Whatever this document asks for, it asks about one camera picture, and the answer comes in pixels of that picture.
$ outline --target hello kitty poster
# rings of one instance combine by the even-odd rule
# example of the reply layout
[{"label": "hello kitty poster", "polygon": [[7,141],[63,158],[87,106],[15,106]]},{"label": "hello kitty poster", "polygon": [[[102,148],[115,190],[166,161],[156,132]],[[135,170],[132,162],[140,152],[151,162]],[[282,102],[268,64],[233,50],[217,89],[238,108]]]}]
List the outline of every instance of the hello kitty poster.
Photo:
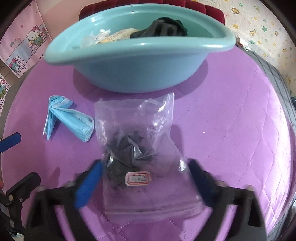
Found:
[{"label": "hello kitty poster", "polygon": [[4,77],[0,74],[0,114],[3,110],[5,96],[9,88],[10,88],[9,84],[6,82]]},{"label": "hello kitty poster", "polygon": [[34,0],[15,18],[0,40],[0,59],[17,77],[21,77],[43,58],[50,42]]}]

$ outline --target clear plastic zip bag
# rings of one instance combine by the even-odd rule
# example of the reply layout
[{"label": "clear plastic zip bag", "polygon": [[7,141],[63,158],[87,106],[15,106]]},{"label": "clear plastic zip bag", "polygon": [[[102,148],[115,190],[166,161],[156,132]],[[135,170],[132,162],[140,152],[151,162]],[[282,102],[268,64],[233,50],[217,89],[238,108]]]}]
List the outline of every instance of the clear plastic zip bag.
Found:
[{"label": "clear plastic zip bag", "polygon": [[104,209],[110,221],[151,222],[200,213],[203,202],[170,138],[174,93],[95,103],[103,157]]}]

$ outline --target label sticker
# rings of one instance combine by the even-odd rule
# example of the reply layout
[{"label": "label sticker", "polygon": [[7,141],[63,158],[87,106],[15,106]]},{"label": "label sticker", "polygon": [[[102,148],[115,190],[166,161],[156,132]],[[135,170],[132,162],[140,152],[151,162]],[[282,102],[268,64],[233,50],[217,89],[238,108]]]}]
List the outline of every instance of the label sticker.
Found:
[{"label": "label sticker", "polygon": [[128,172],[126,173],[127,186],[145,186],[151,182],[150,172]]}]

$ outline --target purple surface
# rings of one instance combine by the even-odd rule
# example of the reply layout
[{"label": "purple surface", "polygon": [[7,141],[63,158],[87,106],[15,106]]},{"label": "purple surface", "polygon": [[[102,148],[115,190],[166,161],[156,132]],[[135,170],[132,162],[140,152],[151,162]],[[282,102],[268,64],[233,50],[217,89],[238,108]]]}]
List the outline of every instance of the purple surface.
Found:
[{"label": "purple surface", "polygon": [[[230,186],[254,186],[270,231],[291,194],[294,148],[272,85],[238,48],[210,54],[192,77],[175,87],[137,95],[104,91],[70,66],[53,67],[40,61],[21,86],[7,117],[4,136],[17,131],[22,141],[1,157],[6,190],[30,172],[39,173],[42,185],[62,186],[102,155],[95,135],[83,143],[64,125],[56,127],[50,141],[42,136],[51,95],[66,96],[74,101],[73,108],[94,116],[94,102],[99,98],[150,98],[169,92],[176,95],[171,136],[178,148]],[[24,223],[31,201],[24,203]],[[100,186],[81,214],[101,241],[180,241],[195,238],[210,210],[188,220],[172,218],[137,225],[115,225],[102,212]],[[58,216],[65,236],[72,240],[61,209]],[[229,209],[218,241],[224,239],[232,217]]]}]

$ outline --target red upholstered furniture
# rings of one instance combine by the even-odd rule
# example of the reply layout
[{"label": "red upholstered furniture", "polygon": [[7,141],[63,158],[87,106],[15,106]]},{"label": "red upholstered furniture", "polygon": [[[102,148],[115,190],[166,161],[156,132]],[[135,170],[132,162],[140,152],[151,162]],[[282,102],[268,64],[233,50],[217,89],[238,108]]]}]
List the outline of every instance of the red upholstered furniture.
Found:
[{"label": "red upholstered furniture", "polygon": [[203,5],[199,2],[191,0],[107,0],[85,6],[80,11],[79,20],[109,8],[138,3],[160,3],[186,7],[209,15],[210,17],[217,19],[221,23],[225,24],[224,14],[220,9]]}]

